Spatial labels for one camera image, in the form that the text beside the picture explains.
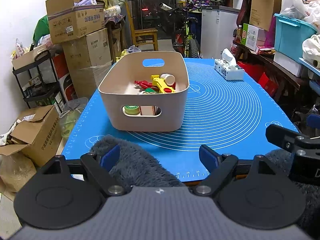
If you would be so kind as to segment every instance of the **teal storage bin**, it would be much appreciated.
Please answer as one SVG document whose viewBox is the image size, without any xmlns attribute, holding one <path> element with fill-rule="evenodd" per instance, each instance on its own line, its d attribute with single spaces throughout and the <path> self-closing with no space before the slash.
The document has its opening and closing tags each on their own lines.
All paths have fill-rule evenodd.
<svg viewBox="0 0 320 240">
<path fill-rule="evenodd" d="M 275 50 L 299 62 L 302 57 L 302 43 L 317 33 L 317 28 L 310 23 L 280 14 L 276 17 Z"/>
</svg>

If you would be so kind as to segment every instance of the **freezer lid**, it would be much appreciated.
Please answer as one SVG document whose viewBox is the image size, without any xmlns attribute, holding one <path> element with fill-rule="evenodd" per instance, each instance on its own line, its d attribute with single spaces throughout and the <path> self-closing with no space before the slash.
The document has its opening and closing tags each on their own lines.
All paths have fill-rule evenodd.
<svg viewBox="0 0 320 240">
<path fill-rule="evenodd" d="M 227 7 L 227 6 L 206 6 L 202 8 L 203 10 L 216 10 L 216 11 L 226 11 L 226 12 L 232 12 L 232 13 L 239 13 L 239 9 Z"/>
</svg>

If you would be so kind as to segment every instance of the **black circular disc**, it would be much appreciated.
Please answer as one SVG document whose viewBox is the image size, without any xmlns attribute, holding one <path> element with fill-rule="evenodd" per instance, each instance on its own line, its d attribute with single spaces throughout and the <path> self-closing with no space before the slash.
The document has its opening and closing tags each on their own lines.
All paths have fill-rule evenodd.
<svg viewBox="0 0 320 240">
<path fill-rule="evenodd" d="M 14 210 L 23 224 L 62 229 L 86 221 L 100 205 L 100 192 L 87 182 L 52 174 L 23 187 L 16 195 Z"/>
<path fill-rule="evenodd" d="M 302 215 L 306 201 L 287 178 L 255 174 L 236 180 L 218 197 L 222 212 L 234 222 L 255 229 L 278 229 L 293 224 Z"/>
</svg>

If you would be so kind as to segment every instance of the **white bottle cap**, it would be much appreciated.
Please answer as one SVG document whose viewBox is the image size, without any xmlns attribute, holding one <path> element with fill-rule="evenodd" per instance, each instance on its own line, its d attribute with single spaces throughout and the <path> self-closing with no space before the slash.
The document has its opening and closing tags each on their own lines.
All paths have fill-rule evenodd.
<svg viewBox="0 0 320 240">
<path fill-rule="evenodd" d="M 163 78 L 164 79 L 164 82 L 168 85 L 168 86 L 172 86 L 175 81 L 176 81 L 176 78 L 171 75 L 171 74 L 162 74 L 160 76 L 160 78 Z"/>
</svg>

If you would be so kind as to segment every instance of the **green bag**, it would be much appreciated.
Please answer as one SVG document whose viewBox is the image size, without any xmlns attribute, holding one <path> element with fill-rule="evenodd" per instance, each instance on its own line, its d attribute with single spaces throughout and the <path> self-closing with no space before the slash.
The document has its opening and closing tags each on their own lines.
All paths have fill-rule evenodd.
<svg viewBox="0 0 320 240">
<path fill-rule="evenodd" d="M 48 16 L 43 16 L 37 23 L 35 33 L 33 34 L 33 43 L 38 45 L 38 41 L 42 36 L 50 34 Z"/>
</svg>

